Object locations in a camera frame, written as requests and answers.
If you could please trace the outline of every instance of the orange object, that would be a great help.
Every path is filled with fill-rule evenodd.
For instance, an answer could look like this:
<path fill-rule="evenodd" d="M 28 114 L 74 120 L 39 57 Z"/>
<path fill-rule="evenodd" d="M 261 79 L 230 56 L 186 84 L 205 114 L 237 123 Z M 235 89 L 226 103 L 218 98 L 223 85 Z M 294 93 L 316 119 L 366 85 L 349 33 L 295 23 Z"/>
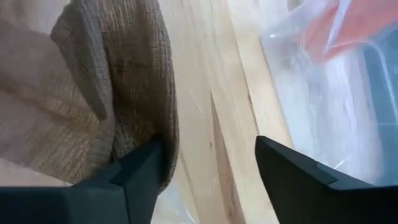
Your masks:
<path fill-rule="evenodd" d="M 398 21 L 398 1 L 352 0 L 335 40 L 325 51 L 337 12 L 338 5 L 326 10 L 303 33 L 304 49 L 315 62 L 323 62 L 361 45 L 370 36 Z"/>

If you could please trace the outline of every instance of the textured fabric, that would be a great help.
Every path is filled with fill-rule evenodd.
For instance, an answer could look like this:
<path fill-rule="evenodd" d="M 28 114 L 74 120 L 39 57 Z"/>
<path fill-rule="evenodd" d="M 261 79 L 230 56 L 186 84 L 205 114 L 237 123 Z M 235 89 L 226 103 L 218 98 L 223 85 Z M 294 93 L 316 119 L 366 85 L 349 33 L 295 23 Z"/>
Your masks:
<path fill-rule="evenodd" d="M 178 151 L 169 38 L 155 0 L 77 0 L 51 36 L 0 22 L 0 157 L 68 182 L 160 133 Z"/>

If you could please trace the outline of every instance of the black plastic piece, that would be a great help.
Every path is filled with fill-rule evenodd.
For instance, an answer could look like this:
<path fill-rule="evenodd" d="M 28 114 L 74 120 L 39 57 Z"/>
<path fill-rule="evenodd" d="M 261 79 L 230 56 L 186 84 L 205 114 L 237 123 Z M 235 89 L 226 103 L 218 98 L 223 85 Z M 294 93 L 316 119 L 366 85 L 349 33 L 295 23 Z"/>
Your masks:
<path fill-rule="evenodd" d="M 1 223 L 147 224 L 162 183 L 161 138 L 71 187 L 0 188 Z"/>
<path fill-rule="evenodd" d="M 280 224 L 398 223 L 398 187 L 373 187 L 263 136 L 256 159 Z"/>

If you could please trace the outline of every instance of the transparent plastic sheet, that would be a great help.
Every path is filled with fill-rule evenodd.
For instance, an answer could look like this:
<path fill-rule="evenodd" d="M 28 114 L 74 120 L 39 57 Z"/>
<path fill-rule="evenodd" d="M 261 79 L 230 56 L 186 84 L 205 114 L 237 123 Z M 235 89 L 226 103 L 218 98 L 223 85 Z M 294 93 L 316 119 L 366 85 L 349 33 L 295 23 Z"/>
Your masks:
<path fill-rule="evenodd" d="M 398 184 L 398 2 L 305 1 L 262 36 L 295 149 Z"/>
<path fill-rule="evenodd" d="M 60 58 L 50 57 L 55 44 L 48 44 L 50 41 L 50 33 L 59 15 L 63 11 L 63 7 L 69 3 L 69 0 L 2 0 L 0 1 L 0 104 L 2 110 L 0 112 L 0 142 L 2 147 L 12 148 L 12 142 L 15 139 L 21 139 L 17 136 L 18 132 L 7 135 L 8 129 L 18 129 L 20 124 L 29 124 L 31 121 L 45 120 L 47 117 L 25 106 L 29 101 L 20 100 L 13 94 L 17 93 L 23 98 L 29 98 L 29 95 L 35 93 L 30 91 L 31 88 L 37 88 L 44 93 L 51 93 L 59 96 L 64 91 L 70 91 L 73 83 L 71 77 L 56 80 L 52 72 L 62 74 L 59 69 L 65 69 L 64 65 L 60 67 L 56 61 Z M 44 60 L 53 60 L 54 63 L 46 64 L 43 67 Z M 48 76 L 39 79 L 38 75 L 47 73 Z M 63 97 L 73 100 L 76 104 L 88 109 L 85 100 L 80 95 L 71 92 L 70 95 Z M 17 110 L 7 110 L 7 107 L 15 106 Z M 43 144 L 48 141 L 51 144 L 51 134 L 43 139 L 36 139 L 35 132 L 26 133 L 27 130 L 41 130 L 41 125 L 36 127 L 24 126 L 19 133 L 26 138 L 32 138 L 34 141 L 29 145 L 24 145 L 18 152 L 24 150 L 26 156 L 29 157 L 29 149 L 35 147 L 35 144 Z M 85 145 L 87 142 L 77 142 L 77 144 Z M 0 186 L 69 186 L 71 183 L 58 180 L 47 174 L 34 171 L 22 161 L 19 156 L 14 155 L 15 152 L 0 152 Z M 170 185 L 159 195 L 155 208 L 153 223 L 169 223 L 169 224 L 191 224 L 196 223 L 190 216 L 188 208 L 183 203 L 178 186 L 178 177 L 174 177 Z"/>

